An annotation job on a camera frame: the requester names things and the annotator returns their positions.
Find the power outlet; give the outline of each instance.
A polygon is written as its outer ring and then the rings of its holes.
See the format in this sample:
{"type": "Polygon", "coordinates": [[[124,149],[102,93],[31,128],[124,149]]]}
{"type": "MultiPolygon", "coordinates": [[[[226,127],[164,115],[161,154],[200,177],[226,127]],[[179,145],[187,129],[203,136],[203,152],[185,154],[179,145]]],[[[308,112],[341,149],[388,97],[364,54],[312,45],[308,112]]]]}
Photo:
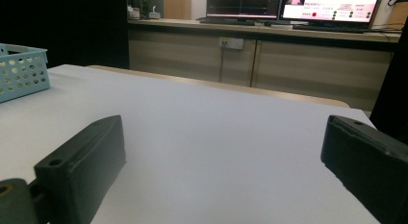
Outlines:
{"type": "Polygon", "coordinates": [[[243,49],[243,39],[232,37],[220,37],[219,47],[230,49],[243,49]]]}

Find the light blue plastic basket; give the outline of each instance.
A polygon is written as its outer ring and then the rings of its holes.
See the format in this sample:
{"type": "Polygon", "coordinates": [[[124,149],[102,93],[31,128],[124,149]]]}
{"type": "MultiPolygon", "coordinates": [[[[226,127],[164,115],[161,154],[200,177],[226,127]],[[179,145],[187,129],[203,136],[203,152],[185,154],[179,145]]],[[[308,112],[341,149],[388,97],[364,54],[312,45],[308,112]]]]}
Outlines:
{"type": "Polygon", "coordinates": [[[0,103],[50,88],[46,51],[0,43],[0,103]]]}

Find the keyboard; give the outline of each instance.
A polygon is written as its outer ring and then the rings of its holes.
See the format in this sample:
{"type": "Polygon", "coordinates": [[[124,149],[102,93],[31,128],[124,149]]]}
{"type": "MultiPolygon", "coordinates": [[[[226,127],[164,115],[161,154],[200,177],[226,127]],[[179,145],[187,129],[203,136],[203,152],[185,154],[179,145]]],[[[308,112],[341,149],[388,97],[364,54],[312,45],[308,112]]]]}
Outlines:
{"type": "Polygon", "coordinates": [[[199,20],[201,24],[222,24],[222,25],[244,25],[244,26],[255,26],[255,21],[246,20],[213,20],[213,19],[204,19],[199,20]]]}
{"type": "Polygon", "coordinates": [[[319,32],[333,32],[333,33],[349,33],[349,34],[363,34],[367,29],[359,29],[352,27],[324,27],[314,25],[293,25],[294,30],[309,30],[319,32]]]}

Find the white table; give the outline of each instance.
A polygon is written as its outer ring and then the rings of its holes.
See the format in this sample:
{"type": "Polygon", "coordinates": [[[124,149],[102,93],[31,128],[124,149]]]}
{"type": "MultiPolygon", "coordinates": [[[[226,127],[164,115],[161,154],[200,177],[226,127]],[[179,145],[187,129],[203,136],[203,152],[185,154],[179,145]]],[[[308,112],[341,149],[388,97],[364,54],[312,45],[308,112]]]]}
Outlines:
{"type": "Polygon", "coordinates": [[[127,163],[92,223],[378,223],[319,159],[328,116],[370,124],[362,111],[72,65],[49,77],[0,104],[0,179],[31,182],[38,161],[120,114],[127,163]]]}

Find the monitor screen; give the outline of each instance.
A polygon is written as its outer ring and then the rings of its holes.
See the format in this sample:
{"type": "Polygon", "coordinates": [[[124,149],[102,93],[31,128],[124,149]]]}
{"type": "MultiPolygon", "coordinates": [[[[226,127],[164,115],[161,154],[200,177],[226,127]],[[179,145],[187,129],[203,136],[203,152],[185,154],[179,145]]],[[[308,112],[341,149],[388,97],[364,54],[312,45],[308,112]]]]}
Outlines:
{"type": "Polygon", "coordinates": [[[280,0],[207,0],[207,17],[276,19],[280,0]]]}
{"type": "Polygon", "coordinates": [[[370,23],[377,0],[282,0],[280,19],[370,23]]]}

